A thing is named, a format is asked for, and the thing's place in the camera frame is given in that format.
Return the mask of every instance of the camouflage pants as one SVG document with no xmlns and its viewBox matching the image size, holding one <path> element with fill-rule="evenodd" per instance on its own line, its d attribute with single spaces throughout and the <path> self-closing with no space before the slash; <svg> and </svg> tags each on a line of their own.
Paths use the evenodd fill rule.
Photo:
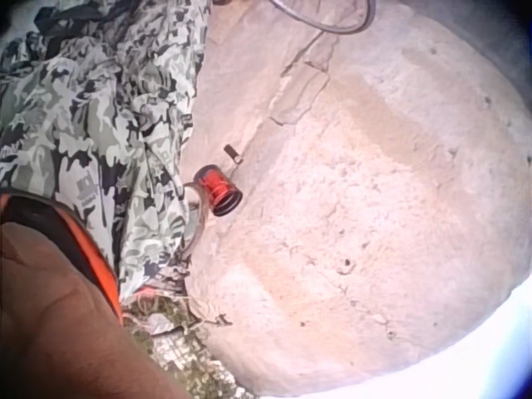
<svg viewBox="0 0 532 399">
<path fill-rule="evenodd" d="M 123 299 L 171 264 L 188 220 L 179 162 L 209 2 L 76 3 L 43 8 L 2 55 L 0 188 L 69 209 Z"/>
</svg>

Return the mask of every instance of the camouflage fabric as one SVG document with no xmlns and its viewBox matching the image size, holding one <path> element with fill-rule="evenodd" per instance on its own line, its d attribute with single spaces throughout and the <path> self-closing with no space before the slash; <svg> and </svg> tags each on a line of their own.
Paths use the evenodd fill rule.
<svg viewBox="0 0 532 399">
<path fill-rule="evenodd" d="M 179 162 L 209 2 L 74 3 L 2 55 L 0 188 L 67 207 L 123 299 L 173 262 L 188 220 Z"/>
</svg>

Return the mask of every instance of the cable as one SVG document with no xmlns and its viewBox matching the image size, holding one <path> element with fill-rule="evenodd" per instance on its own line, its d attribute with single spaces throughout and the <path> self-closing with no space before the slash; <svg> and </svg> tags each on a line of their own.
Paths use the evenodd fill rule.
<svg viewBox="0 0 532 399">
<path fill-rule="evenodd" d="M 375 1 L 376 0 L 366 0 L 366 18 L 362 23 L 359 23 L 352 27 L 337 27 L 335 25 L 325 25 L 320 22 L 316 22 L 311 18 L 305 17 L 304 15 L 295 12 L 292 8 L 284 4 L 283 0 L 269 0 L 276 8 L 289 15 L 296 21 L 306 23 L 310 27 L 315 27 L 320 31 L 334 33 L 336 35 L 352 35 L 354 33 L 360 33 L 369 28 L 375 19 Z"/>
</svg>

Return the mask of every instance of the stone surface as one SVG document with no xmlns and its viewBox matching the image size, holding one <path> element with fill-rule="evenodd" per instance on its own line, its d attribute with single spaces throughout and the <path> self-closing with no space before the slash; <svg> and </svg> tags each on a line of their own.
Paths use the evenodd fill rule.
<svg viewBox="0 0 532 399">
<path fill-rule="evenodd" d="M 233 323 L 205 342 L 240 382 L 298 395 L 439 352 L 524 280 L 532 120 L 491 63 L 409 7 L 382 2 L 337 44 L 271 13 L 250 8 L 202 76 L 184 170 L 219 162 L 244 202 L 205 230 L 187 289 Z M 312 66 L 328 83 L 305 98 Z M 279 124 L 294 99 L 312 106 Z"/>
</svg>

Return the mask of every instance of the skin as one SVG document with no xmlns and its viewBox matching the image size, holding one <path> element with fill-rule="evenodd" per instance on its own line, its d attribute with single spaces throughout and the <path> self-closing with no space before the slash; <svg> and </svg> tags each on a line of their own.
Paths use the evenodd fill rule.
<svg viewBox="0 0 532 399">
<path fill-rule="evenodd" d="M 100 291 L 55 244 L 18 224 L 0 228 L 0 386 L 20 397 L 185 399 L 136 346 Z"/>
</svg>

